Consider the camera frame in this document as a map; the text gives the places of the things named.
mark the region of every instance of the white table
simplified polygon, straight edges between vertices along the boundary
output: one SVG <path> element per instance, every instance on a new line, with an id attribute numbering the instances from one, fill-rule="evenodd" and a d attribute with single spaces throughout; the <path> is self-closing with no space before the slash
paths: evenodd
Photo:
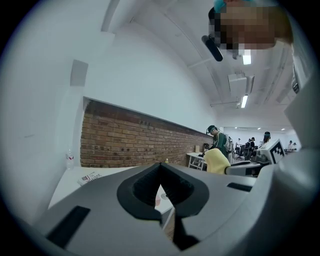
<path id="1" fill-rule="evenodd" d="M 193 167 L 196 167 L 197 170 L 202 171 L 204 165 L 206 165 L 207 163 L 203 157 L 199 156 L 201 154 L 202 154 L 201 152 L 199 152 L 199 153 L 192 152 L 192 153 L 186 154 L 187 156 L 190 156 L 189 165 L 188 165 L 189 168 L 190 168 L 190 166 L 193 166 Z"/>
<path id="2" fill-rule="evenodd" d="M 81 186 L 77 183 L 78 179 L 80 179 L 83 176 L 86 176 L 88 174 L 91 174 L 95 172 L 96 174 L 100 174 L 103 177 L 109 176 L 112 174 L 120 173 L 123 171 L 127 171 L 128 169 L 131 169 L 133 167 L 123 167 L 123 168 L 88 168 L 88 167 L 80 167 L 75 166 L 73 169 L 67 169 L 63 176 L 61 177 L 58 186 L 56 187 L 53 196 L 51 198 L 49 208 L 51 208 L 53 205 L 79 189 Z M 161 214 L 165 213 L 166 211 L 173 208 L 173 205 L 171 204 L 170 200 L 163 199 L 161 197 L 162 194 L 165 194 L 164 189 L 160 185 L 157 195 L 160 198 L 160 204 L 155 207 L 156 210 L 158 210 Z"/>

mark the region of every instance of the brick wall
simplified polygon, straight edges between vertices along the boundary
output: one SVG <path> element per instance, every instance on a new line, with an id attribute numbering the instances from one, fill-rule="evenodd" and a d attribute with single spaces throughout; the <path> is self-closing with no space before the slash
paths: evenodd
<path id="1" fill-rule="evenodd" d="M 194 152 L 195 145 L 201 150 L 204 143 L 211 144 L 212 137 L 91 101 L 83 118 L 80 161 L 83 167 L 117 168 L 164 162 L 168 158 L 170 163 L 187 166 L 186 153 Z"/>

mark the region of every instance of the green jacket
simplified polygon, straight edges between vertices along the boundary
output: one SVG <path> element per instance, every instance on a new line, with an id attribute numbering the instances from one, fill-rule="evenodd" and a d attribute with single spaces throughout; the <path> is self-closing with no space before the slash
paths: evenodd
<path id="1" fill-rule="evenodd" d="M 227 150 L 225 144 L 227 142 L 227 137 L 222 132 L 219 132 L 216 136 L 213 136 L 213 146 L 212 149 L 219 149 L 221 153 L 227 157 Z"/>

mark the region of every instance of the plastic bottle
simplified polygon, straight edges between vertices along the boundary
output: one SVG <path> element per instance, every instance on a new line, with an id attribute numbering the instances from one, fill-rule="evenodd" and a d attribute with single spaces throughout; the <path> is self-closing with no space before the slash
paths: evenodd
<path id="1" fill-rule="evenodd" d="M 69 150 L 67 151 L 67 153 L 65 154 L 65 160 L 66 160 L 66 169 L 67 170 L 72 170 L 75 166 L 74 164 L 74 154 L 71 150 L 71 148 L 69 148 Z"/>

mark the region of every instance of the ceiling light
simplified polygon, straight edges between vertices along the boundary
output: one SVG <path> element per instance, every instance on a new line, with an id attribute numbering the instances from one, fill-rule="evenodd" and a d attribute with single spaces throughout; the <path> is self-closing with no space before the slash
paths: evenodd
<path id="1" fill-rule="evenodd" d="M 251 64 L 251 55 L 243 55 L 243 65 L 249 65 Z"/>
<path id="2" fill-rule="evenodd" d="M 244 109 L 244 108 L 246 107 L 247 100 L 248 100 L 248 95 L 243 96 L 243 98 L 242 98 L 242 104 L 241 104 L 241 108 L 242 108 L 242 109 Z"/>

